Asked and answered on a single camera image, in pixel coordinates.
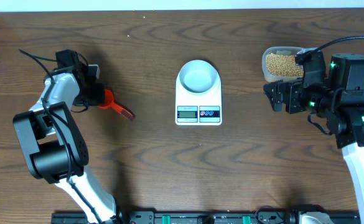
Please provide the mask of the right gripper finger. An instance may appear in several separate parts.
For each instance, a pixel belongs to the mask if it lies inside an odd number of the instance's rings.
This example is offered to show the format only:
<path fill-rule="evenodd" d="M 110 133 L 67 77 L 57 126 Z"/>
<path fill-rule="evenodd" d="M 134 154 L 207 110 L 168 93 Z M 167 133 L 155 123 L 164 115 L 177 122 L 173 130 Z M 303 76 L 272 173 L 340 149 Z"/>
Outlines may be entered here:
<path fill-rule="evenodd" d="M 265 84 L 263 86 L 263 91 L 264 91 L 264 93 L 278 92 L 278 87 L 282 83 L 283 83 L 283 81 L 276 81 L 276 82 L 267 83 L 267 84 Z"/>
<path fill-rule="evenodd" d="M 284 95 L 279 91 L 265 91 L 264 94 L 268 97 L 273 111 L 281 111 L 283 107 Z"/>

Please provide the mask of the orange plastic scoop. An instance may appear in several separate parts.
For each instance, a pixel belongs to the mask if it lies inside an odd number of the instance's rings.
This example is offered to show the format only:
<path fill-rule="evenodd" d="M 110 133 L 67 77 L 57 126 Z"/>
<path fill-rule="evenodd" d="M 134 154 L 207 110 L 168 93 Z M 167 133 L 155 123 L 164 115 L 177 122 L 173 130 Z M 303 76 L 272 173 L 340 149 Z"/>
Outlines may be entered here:
<path fill-rule="evenodd" d="M 105 100 L 102 104 L 99 104 L 98 107 L 103 110 L 112 109 L 130 121 L 134 119 L 132 112 L 115 101 L 114 94 L 111 90 L 105 90 Z"/>

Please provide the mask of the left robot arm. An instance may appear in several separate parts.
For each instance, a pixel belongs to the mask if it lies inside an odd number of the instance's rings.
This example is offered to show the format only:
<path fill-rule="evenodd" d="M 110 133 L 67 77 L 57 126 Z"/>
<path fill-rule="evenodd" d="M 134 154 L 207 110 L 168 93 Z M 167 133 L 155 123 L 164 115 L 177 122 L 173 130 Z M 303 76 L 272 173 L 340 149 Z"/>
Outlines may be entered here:
<path fill-rule="evenodd" d="M 97 65 L 88 66 L 85 73 L 77 73 L 73 67 L 50 72 L 37 103 L 15 115 L 13 125 L 33 177 L 66 191 L 89 223 L 129 223 L 88 166 L 88 149 L 71 114 L 73 102 L 82 92 L 80 80 L 94 81 L 99 74 Z"/>

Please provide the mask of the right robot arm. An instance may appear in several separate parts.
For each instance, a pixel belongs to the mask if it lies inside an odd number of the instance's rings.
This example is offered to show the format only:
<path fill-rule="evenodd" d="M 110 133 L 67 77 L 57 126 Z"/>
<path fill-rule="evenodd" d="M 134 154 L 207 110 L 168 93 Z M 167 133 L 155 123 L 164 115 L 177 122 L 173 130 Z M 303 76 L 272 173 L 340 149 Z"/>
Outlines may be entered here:
<path fill-rule="evenodd" d="M 293 81 L 265 84 L 264 94 L 274 111 L 309 111 L 326 120 L 325 135 L 336 138 L 349 169 L 360 221 L 364 223 L 364 55 L 334 54 L 325 67 L 321 51 L 297 54 L 304 74 Z"/>

